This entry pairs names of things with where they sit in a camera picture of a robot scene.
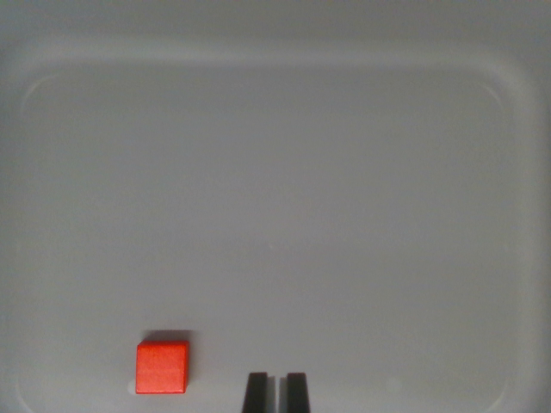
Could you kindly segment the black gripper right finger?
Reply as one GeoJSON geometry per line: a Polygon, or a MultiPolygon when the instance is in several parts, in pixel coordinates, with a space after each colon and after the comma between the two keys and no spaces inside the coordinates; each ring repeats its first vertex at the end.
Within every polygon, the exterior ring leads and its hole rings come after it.
{"type": "Polygon", "coordinates": [[[287,413],[310,413],[310,401],[305,373],[287,375],[287,413]]]}

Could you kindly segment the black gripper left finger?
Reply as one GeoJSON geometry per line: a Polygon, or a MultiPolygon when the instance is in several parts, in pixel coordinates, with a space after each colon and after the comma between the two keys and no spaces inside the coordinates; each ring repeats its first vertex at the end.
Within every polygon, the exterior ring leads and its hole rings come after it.
{"type": "Polygon", "coordinates": [[[242,413],[266,413],[268,409],[268,374],[250,373],[245,388],[242,413]]]}

